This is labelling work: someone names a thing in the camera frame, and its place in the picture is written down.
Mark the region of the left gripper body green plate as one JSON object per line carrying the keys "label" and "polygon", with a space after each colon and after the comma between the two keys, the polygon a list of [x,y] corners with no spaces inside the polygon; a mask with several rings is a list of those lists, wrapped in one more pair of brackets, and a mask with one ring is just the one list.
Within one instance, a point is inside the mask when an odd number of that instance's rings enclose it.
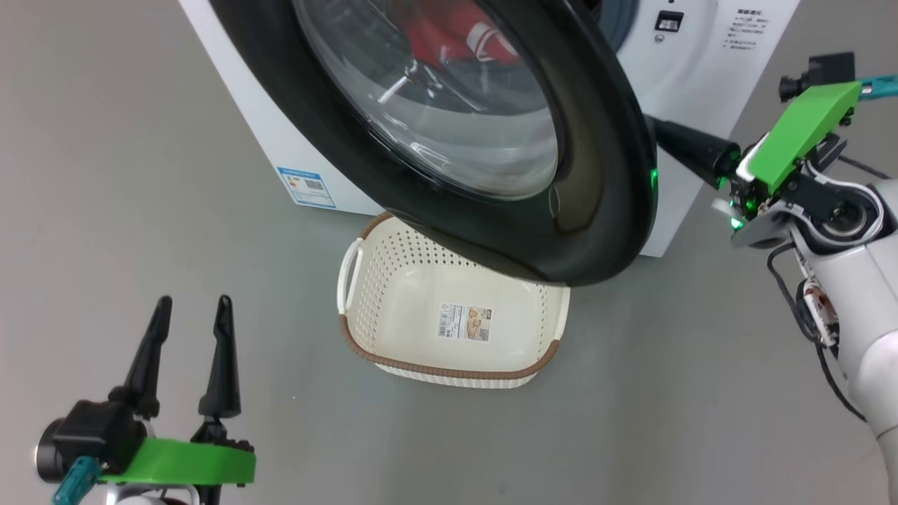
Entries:
{"label": "left gripper body green plate", "polygon": [[256,454],[247,442],[229,438],[220,419],[205,419],[192,441],[144,439],[125,470],[105,471],[100,482],[195,487],[252,485],[256,467]]}

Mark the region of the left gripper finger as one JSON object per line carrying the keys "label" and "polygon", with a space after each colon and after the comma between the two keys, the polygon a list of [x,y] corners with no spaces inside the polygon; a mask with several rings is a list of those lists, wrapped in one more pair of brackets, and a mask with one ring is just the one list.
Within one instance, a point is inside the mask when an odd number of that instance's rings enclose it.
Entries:
{"label": "left gripper finger", "polygon": [[236,352],[233,301],[219,297],[213,323],[215,351],[199,414],[213,419],[231,419],[241,414],[241,392]]}
{"label": "left gripper finger", "polygon": [[160,412],[157,388],[161,347],[169,337],[171,308],[170,295],[159,298],[124,383],[109,393],[109,400],[131,406],[135,415],[143,419],[156,418]]}

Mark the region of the right gripper body green plate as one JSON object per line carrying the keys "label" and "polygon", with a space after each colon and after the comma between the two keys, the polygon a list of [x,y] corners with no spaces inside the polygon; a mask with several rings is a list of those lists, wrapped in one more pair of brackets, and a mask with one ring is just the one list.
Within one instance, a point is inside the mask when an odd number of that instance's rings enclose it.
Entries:
{"label": "right gripper body green plate", "polygon": [[862,243],[862,187],[825,176],[820,154],[851,122],[860,95],[857,81],[809,86],[756,144],[725,157],[733,246],[770,248],[790,224],[824,248]]}

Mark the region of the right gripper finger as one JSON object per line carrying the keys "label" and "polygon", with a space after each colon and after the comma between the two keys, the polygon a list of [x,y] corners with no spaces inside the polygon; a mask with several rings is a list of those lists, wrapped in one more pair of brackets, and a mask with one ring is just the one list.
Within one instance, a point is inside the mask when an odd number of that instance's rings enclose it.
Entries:
{"label": "right gripper finger", "polygon": [[742,150],[730,140],[699,129],[647,116],[657,146],[707,185],[720,189],[734,178]]}

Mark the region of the black round glass washer door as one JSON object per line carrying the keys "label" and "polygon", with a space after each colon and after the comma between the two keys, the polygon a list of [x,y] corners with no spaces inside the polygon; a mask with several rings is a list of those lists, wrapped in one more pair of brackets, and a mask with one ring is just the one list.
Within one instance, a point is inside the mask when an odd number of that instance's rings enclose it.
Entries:
{"label": "black round glass washer door", "polygon": [[593,285],[647,243],[655,144],[580,0],[472,0],[511,66],[415,60],[396,7],[433,0],[210,0],[318,153],[384,211],[516,278]]}

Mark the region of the red and white garment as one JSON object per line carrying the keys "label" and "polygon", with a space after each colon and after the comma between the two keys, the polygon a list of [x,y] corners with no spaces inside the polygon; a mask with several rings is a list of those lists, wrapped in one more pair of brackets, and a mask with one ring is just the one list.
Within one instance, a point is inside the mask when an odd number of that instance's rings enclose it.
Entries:
{"label": "red and white garment", "polygon": [[520,58],[497,23],[472,0],[433,0],[396,7],[415,60],[443,68],[456,61],[516,64]]}

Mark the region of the white front-load washing machine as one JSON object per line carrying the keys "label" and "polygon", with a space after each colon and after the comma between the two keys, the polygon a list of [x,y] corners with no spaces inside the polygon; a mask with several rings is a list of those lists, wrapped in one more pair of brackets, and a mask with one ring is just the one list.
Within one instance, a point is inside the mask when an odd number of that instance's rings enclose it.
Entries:
{"label": "white front-load washing machine", "polygon": [[[179,1],[274,169],[318,173],[336,211],[381,213],[289,124],[238,54],[210,0]],[[706,133],[731,134],[799,1],[639,0],[617,54],[644,111]],[[654,30],[660,11],[684,13],[679,32]]]}

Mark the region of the grey rubber door gasket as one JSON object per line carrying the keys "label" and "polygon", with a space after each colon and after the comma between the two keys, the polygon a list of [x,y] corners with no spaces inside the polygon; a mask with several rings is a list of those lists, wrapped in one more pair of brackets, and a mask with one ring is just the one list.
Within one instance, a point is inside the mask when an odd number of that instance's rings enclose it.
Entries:
{"label": "grey rubber door gasket", "polygon": [[619,52],[638,15],[641,0],[596,0],[594,20],[610,47]]}

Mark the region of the cream perforated laundry basket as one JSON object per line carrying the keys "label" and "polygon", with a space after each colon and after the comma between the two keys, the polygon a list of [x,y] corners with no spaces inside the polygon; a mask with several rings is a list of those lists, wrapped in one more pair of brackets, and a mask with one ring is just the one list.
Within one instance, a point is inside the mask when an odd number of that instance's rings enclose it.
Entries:
{"label": "cream perforated laundry basket", "polygon": [[[349,348],[395,376],[440,386],[512,389],[555,356],[571,290],[507,277],[456,255],[389,213],[350,243],[337,277]],[[494,311],[489,342],[437,336],[440,304]]]}

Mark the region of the paper label in basket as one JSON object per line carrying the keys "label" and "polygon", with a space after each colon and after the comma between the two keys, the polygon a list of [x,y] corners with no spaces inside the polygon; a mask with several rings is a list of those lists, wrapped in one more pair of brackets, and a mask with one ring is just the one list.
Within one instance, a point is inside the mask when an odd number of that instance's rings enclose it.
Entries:
{"label": "paper label in basket", "polygon": [[469,304],[440,304],[437,336],[460,341],[489,342],[494,311]]}

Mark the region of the blue energy label sticker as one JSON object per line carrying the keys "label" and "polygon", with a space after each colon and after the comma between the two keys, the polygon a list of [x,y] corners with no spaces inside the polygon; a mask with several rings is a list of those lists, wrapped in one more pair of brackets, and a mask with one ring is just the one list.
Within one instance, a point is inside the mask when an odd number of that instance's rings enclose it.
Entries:
{"label": "blue energy label sticker", "polygon": [[327,186],[318,173],[276,167],[279,177],[295,204],[337,210]]}

